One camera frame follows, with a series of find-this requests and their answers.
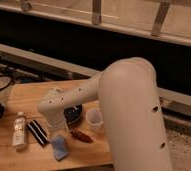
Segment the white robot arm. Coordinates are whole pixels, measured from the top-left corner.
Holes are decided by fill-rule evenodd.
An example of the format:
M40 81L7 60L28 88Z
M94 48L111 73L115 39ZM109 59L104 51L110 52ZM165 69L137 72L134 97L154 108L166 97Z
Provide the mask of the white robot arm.
M173 171L156 71L148 60L118 60L72 89L51 89L37 109L51 130L59 130L66 108L95 100L115 171Z

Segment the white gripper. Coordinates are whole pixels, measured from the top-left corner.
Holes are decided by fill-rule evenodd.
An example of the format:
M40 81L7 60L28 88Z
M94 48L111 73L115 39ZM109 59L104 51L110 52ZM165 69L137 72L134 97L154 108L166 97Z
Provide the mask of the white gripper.
M56 125L49 125L49 135L51 137L63 135L68 132L68 125L65 121L58 123Z

